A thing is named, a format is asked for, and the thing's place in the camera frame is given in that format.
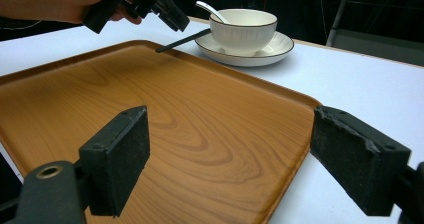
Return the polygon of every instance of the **ceramic spoon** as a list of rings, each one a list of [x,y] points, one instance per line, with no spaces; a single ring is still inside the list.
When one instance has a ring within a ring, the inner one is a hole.
[[[209,13],[214,14],[216,17],[218,17],[219,20],[221,20],[221,22],[223,22],[225,24],[230,24],[230,22],[227,19],[225,19],[225,17],[223,17],[221,14],[219,14],[219,12],[217,10],[215,10],[213,7],[209,6],[208,4],[206,4],[202,1],[197,1],[196,6],[205,9]]]

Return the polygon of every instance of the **bowl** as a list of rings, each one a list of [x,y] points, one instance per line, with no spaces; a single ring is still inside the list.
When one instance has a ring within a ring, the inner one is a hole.
[[[212,37],[229,55],[255,55],[271,41],[277,28],[277,17],[268,12],[226,9],[219,13],[230,24],[222,23],[215,15],[211,15],[209,24]]]

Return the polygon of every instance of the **wood grain surface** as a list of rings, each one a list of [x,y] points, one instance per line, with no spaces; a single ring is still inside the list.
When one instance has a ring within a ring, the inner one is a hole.
[[[319,103],[224,66],[134,41],[0,78],[0,137],[27,174],[75,162],[119,112],[147,105],[151,156],[119,218],[267,222],[309,151]]]

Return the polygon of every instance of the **tabletop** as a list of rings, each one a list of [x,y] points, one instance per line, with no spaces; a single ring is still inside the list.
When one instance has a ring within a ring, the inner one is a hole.
[[[110,22],[100,34],[77,27],[4,41],[0,42],[0,75],[130,40],[166,45],[207,27],[192,21],[183,33],[173,32],[150,14],[139,26]],[[193,41],[176,49],[208,59]],[[349,112],[410,148],[409,165],[413,168],[424,160],[424,145],[420,143],[424,139],[423,67],[296,41],[288,57],[278,63],[232,68]],[[363,214],[308,154],[270,223],[397,223],[399,215],[397,207],[390,217]]]

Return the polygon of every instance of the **white saucer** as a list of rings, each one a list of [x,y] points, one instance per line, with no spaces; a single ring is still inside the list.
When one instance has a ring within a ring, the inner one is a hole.
[[[293,40],[279,32],[275,32],[271,42],[252,57],[226,54],[211,34],[199,37],[195,41],[199,49],[209,58],[224,64],[242,67],[265,66],[278,62],[294,48]]]

